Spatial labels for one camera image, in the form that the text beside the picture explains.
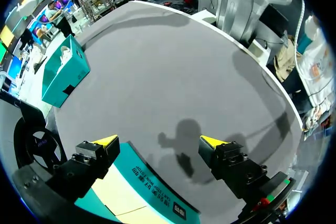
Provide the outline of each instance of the black wheel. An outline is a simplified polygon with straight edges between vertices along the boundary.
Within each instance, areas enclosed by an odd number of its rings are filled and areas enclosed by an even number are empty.
[[[21,126],[20,138],[14,139],[18,167],[38,162],[48,171],[54,165],[67,161],[62,143],[57,135],[41,126]]]

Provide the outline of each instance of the gray table surface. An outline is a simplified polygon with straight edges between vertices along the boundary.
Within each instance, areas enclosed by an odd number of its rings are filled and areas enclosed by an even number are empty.
[[[270,176],[290,165],[301,136],[294,111],[259,64],[219,33],[130,2],[77,39],[91,71],[55,109],[68,157],[81,141],[118,134],[202,223],[230,223],[244,202],[213,180],[197,153],[201,134],[243,144]]]

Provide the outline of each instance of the teal cardboard box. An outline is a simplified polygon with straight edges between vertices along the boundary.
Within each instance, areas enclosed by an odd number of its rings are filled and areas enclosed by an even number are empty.
[[[58,71],[61,67],[62,46],[70,48],[71,56]],[[90,68],[81,46],[72,35],[69,35],[46,63],[42,82],[42,101],[60,108],[89,72]]]

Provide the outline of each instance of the desk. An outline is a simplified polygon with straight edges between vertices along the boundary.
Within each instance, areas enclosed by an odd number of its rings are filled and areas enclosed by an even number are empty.
[[[201,212],[201,223],[222,224],[244,202],[213,180],[198,155],[200,135],[243,144],[273,176],[291,163],[302,122],[276,78],[207,24],[143,2],[112,11],[76,37],[91,71],[55,116],[68,157],[81,141],[118,134]]]

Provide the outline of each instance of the white cable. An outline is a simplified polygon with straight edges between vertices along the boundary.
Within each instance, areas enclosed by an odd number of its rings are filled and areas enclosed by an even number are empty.
[[[302,78],[304,78],[304,79],[307,80],[307,81],[312,81],[312,80],[315,80],[315,79],[321,77],[321,74],[323,74],[323,73],[321,73],[320,75],[318,75],[318,76],[316,76],[316,77],[313,77],[313,78],[305,76],[305,75],[302,73],[300,66],[298,65],[298,57],[297,57],[297,54],[296,54],[296,52],[297,52],[297,43],[298,43],[299,32],[300,32],[300,28],[301,28],[301,24],[302,24],[303,16],[304,16],[304,11],[305,11],[305,1],[304,1],[304,0],[301,0],[301,2],[302,2],[302,5],[301,5],[301,15],[300,15],[300,18],[299,18],[298,27],[297,27],[297,29],[296,29],[295,39],[294,39],[294,59],[295,59],[295,67],[296,67],[296,69],[298,70],[298,73],[299,73],[299,75],[300,75]]]

